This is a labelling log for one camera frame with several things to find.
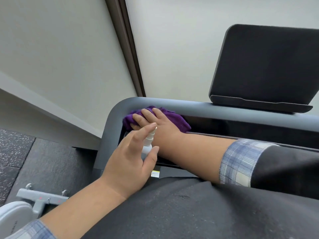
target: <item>shirt cuff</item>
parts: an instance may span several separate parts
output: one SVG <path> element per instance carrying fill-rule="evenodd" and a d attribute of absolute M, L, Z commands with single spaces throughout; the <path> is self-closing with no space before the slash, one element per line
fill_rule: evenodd
<path fill-rule="evenodd" d="M 260 155 L 273 143 L 259 142 L 250 139 L 239 139 L 233 142 L 221 161 L 219 180 L 221 184 L 234 184 L 250 187 L 251 176 Z"/>
<path fill-rule="evenodd" d="M 56 239 L 40 220 L 35 220 L 6 239 Z"/>

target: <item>spray nozzle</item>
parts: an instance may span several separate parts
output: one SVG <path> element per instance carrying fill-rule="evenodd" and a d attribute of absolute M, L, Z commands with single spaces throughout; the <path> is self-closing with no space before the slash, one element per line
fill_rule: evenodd
<path fill-rule="evenodd" d="M 157 127 L 156 127 L 152 132 L 149 133 L 149 135 L 147 136 L 146 139 L 144 139 L 144 142 L 143 142 L 143 143 L 144 143 L 144 146 L 149 146 L 149 145 L 151 145 L 151 143 L 152 143 L 153 140 L 154 140 L 154 135 L 155 135 L 156 129 L 157 129 Z"/>

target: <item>white spray bottle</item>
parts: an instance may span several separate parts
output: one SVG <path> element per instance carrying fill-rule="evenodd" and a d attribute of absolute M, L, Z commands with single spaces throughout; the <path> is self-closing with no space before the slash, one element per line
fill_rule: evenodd
<path fill-rule="evenodd" d="M 146 139 L 144 139 L 143 141 L 143 149 L 142 149 L 142 160 L 144 161 L 147 157 L 147 155 L 149 154 L 149 152 L 151 151 L 152 149 L 152 142 L 154 140 L 154 134 L 155 134 L 155 131 L 156 131 L 157 127 L 149 133 L 149 135 L 147 136 Z"/>

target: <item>treadmill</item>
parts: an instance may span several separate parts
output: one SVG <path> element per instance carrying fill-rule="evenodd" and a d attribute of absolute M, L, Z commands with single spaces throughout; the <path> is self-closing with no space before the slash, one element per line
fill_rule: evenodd
<path fill-rule="evenodd" d="M 189 133 L 246 138 L 319 152 L 319 116 L 303 114 L 319 90 L 319 30 L 236 24 L 224 38 L 209 102 L 148 97 L 122 100 L 111 110 L 93 180 L 127 134 L 122 119 L 150 105 L 180 114 Z M 164 158 L 161 177 L 194 176 Z"/>

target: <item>hand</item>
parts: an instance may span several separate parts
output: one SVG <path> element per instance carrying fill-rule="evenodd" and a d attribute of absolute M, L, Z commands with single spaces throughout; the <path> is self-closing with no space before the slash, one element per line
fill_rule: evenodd
<path fill-rule="evenodd" d="M 155 128 L 152 123 L 130 132 L 106 164 L 101 179 L 125 199 L 145 185 L 155 167 L 159 147 L 153 147 L 144 162 L 141 159 L 143 140 Z"/>
<path fill-rule="evenodd" d="M 169 158 L 169 150 L 171 146 L 175 144 L 176 139 L 183 133 L 178 129 L 173 122 L 171 122 L 160 109 L 153 108 L 153 113 L 147 109 L 142 109 L 142 114 L 146 119 L 138 114 L 133 114 L 133 119 L 139 124 L 139 126 L 131 124 L 134 130 L 140 130 L 141 127 L 145 127 L 152 122 L 156 122 L 157 129 L 154 135 L 153 145 L 159 146 L 159 155 L 165 158 Z"/>

